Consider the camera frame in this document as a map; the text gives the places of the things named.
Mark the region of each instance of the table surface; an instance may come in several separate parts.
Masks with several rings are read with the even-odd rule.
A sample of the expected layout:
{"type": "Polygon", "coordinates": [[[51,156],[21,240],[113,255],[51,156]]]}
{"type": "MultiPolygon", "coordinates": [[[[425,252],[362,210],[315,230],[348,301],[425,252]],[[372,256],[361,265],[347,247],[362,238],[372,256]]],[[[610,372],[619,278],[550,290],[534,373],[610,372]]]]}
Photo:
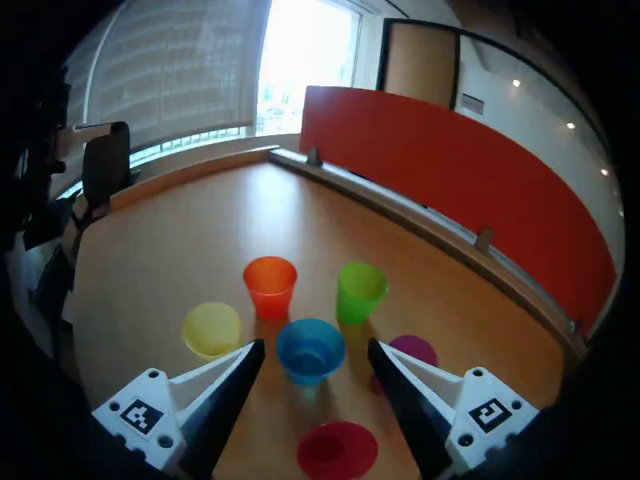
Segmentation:
{"type": "Polygon", "coordinates": [[[447,254],[324,186],[268,163],[168,190],[96,222],[76,266],[74,336],[92,407],[156,367],[169,377],[203,363],[182,340],[182,320],[202,302],[224,302],[243,340],[266,341],[266,359],[215,476],[304,478],[295,452],[311,428],[348,420],[369,429],[379,455],[364,478],[417,478],[388,402],[371,393],[366,344],[415,334],[439,366],[462,375],[484,366],[537,408],[555,399],[559,344],[507,296],[447,254]],[[256,322],[242,280],[263,255],[298,270],[290,319],[336,326],[336,277],[363,261],[383,269],[390,293],[363,326],[340,328],[347,356],[317,389],[287,381],[275,354],[284,322],[256,322]]]}

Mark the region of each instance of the chair backrest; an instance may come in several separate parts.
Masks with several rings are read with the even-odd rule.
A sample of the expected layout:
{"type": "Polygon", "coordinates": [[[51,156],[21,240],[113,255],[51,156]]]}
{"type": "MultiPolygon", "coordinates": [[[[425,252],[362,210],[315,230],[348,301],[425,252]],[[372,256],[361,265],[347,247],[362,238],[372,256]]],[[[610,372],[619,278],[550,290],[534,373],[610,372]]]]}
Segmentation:
{"type": "Polygon", "coordinates": [[[73,284],[74,269],[58,245],[42,271],[34,295],[34,304],[45,318],[61,316],[66,295],[73,284]]]}
{"type": "Polygon", "coordinates": [[[108,203],[129,184],[130,133],[125,122],[111,124],[111,133],[86,144],[82,188],[90,209],[108,203]]]}

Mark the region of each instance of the blue cup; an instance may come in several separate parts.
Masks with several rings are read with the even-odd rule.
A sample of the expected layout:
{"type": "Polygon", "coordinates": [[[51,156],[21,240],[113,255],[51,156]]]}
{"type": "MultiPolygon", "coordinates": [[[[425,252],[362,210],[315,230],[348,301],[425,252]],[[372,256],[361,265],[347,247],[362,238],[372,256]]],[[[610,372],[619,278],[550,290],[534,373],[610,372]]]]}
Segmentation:
{"type": "Polygon", "coordinates": [[[316,385],[342,364],[345,343],[332,325],[303,318],[282,329],[275,344],[278,360],[292,382],[316,385]]]}

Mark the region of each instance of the bright window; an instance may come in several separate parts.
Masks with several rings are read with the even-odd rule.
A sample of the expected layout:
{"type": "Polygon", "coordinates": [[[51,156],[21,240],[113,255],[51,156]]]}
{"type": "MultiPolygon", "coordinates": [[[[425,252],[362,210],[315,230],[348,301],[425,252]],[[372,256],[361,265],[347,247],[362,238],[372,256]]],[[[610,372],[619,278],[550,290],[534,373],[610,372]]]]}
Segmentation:
{"type": "Polygon", "coordinates": [[[298,133],[308,85],[352,86],[361,16],[328,0],[273,0],[256,134],[298,133]]]}

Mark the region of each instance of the red partition wall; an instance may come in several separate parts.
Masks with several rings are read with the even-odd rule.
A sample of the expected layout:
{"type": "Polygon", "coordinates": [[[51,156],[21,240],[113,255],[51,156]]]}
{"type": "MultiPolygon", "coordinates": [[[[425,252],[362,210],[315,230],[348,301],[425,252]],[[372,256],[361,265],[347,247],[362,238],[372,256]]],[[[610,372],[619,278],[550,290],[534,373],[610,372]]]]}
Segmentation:
{"type": "Polygon", "coordinates": [[[615,279],[604,237],[568,185],[504,135],[412,98],[310,86],[300,148],[313,147],[473,232],[492,228],[584,333],[598,316],[615,279]]]}

